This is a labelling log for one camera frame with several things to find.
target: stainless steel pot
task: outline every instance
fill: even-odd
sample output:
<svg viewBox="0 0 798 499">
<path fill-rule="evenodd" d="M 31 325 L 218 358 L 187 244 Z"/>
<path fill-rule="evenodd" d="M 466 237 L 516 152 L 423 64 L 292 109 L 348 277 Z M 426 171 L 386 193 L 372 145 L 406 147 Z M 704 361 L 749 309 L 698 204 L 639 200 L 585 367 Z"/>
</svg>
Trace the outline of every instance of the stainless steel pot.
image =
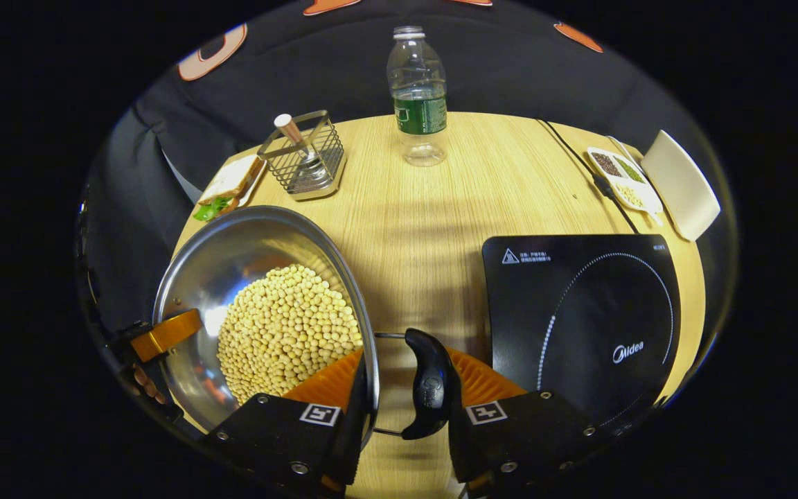
<svg viewBox="0 0 798 499">
<path fill-rule="evenodd" d="M 256 206 L 210 222 L 181 247 L 159 284 L 154 324 L 191 308 L 204 328 L 170 351 L 162 363 L 172 396 L 186 419 L 208 433 L 240 407 L 218 360 L 218 333 L 238 291 L 272 268 L 300 264 L 341 291 L 355 310 L 362 333 L 368 422 L 363 446 L 374 429 L 379 376 L 374 334 L 359 287 L 337 247 L 310 219 L 290 209 Z"/>
</svg>

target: plastic water bottle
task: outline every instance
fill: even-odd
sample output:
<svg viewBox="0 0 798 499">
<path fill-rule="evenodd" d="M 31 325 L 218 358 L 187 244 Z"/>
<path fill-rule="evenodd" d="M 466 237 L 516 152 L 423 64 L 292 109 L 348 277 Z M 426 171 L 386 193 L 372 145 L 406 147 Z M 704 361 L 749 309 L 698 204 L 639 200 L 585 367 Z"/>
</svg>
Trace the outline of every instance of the plastic water bottle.
<svg viewBox="0 0 798 499">
<path fill-rule="evenodd" d="M 387 60 L 387 81 L 402 142 L 402 156 L 415 166 L 445 159 L 445 69 L 420 26 L 393 30 L 396 46 Z"/>
</svg>

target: metal wire basket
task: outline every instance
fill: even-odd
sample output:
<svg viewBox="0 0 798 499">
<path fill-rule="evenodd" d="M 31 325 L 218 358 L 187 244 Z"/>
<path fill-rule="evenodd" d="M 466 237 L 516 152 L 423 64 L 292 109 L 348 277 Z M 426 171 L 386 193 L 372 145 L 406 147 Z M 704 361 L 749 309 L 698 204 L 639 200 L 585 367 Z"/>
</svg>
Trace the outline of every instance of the metal wire basket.
<svg viewBox="0 0 798 499">
<path fill-rule="evenodd" d="M 346 154 L 328 111 L 295 116 L 294 122 L 301 130 L 301 142 L 294 144 L 275 130 L 257 155 L 269 162 L 269 171 L 295 200 L 330 195 L 341 184 Z"/>
</svg>

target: induction cooktop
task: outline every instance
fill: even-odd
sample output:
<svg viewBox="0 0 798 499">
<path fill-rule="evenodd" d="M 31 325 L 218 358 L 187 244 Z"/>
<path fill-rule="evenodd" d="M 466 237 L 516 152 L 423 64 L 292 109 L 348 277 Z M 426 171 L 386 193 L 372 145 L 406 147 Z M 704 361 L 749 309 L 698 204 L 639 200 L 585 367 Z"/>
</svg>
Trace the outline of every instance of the induction cooktop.
<svg viewBox="0 0 798 499">
<path fill-rule="evenodd" d="M 497 372 L 615 433 L 655 404 L 679 341 L 662 236 L 500 236 L 482 258 Z"/>
</svg>

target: sandwich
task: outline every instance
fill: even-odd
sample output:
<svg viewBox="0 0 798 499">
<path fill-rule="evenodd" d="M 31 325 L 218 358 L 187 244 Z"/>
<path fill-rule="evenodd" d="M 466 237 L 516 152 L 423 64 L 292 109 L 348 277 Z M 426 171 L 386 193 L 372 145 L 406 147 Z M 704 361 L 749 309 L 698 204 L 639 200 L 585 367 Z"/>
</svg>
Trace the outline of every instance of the sandwich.
<svg viewBox="0 0 798 499">
<path fill-rule="evenodd" d="M 199 209 L 193 218 L 208 222 L 245 206 L 262 177 L 265 165 L 266 161 L 252 152 L 241 152 L 228 158 L 199 197 Z"/>
</svg>

